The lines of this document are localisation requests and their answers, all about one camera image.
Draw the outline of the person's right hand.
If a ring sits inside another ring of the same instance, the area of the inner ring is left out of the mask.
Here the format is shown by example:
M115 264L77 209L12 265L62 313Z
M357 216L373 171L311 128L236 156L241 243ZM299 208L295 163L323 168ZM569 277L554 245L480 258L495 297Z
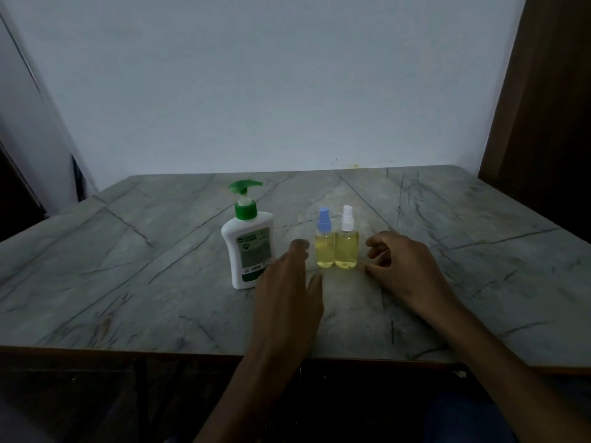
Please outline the person's right hand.
M382 286L427 322L440 319L459 300L432 253L423 243L396 231L381 231L367 238L365 265L390 266L390 286Z

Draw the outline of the person's left hand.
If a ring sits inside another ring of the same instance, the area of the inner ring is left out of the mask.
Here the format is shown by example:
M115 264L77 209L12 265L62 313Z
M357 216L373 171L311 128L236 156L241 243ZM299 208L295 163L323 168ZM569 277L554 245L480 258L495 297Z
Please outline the person's left hand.
M287 353L303 359L310 354L323 314L315 315L308 304L309 245L305 239L293 240L259 278L248 352Z

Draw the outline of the person's right forearm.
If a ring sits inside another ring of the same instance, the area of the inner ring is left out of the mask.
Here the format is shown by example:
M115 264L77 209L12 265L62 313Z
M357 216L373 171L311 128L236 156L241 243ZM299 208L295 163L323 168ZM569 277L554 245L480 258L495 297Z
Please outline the person's right forearm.
M423 314L475 375L520 443L591 443L591 422L457 299Z

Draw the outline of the person's left forearm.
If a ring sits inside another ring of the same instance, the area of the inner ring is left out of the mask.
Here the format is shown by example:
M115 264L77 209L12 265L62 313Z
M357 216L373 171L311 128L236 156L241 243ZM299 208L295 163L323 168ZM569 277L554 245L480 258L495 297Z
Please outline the person's left forearm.
M249 352L193 443L253 443L303 358Z

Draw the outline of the white cap yellow spray bottle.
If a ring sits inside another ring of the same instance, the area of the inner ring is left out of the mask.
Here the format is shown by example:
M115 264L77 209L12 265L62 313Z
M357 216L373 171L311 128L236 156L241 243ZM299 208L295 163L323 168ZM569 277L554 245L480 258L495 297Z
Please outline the white cap yellow spray bottle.
M359 232L355 226L353 207L344 205L340 230L335 233L335 265L354 269L358 264Z

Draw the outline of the blue cap yellow spray bottle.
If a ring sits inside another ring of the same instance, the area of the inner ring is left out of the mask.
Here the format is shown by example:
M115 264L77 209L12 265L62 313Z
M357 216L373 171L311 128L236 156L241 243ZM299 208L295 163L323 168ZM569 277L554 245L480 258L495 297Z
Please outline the blue cap yellow spray bottle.
M335 234L332 229L329 208L319 210L315 231L316 263L322 269L330 268L335 259Z

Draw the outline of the white green pump soap bottle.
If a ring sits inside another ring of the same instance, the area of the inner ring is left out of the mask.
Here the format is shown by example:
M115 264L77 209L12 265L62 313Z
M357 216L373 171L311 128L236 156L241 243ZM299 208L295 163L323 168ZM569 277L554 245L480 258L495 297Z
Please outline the white green pump soap bottle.
M248 189L262 182L241 179L228 188L239 196L234 203L235 216L221 228L231 263L232 286L237 290L251 289L275 259L274 216L258 210Z

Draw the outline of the person's blue trouser leg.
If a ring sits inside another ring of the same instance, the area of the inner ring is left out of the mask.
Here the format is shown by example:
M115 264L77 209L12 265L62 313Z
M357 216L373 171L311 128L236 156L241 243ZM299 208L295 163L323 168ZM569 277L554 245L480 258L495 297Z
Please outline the person's blue trouser leg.
M484 399L467 393L445 392L435 397L429 407L424 443L520 442L489 395Z

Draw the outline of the brown wooden door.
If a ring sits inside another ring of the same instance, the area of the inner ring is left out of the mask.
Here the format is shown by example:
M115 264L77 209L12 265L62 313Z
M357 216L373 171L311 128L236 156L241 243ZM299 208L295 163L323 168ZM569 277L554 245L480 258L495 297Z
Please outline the brown wooden door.
M591 0L526 0L479 179L591 244Z

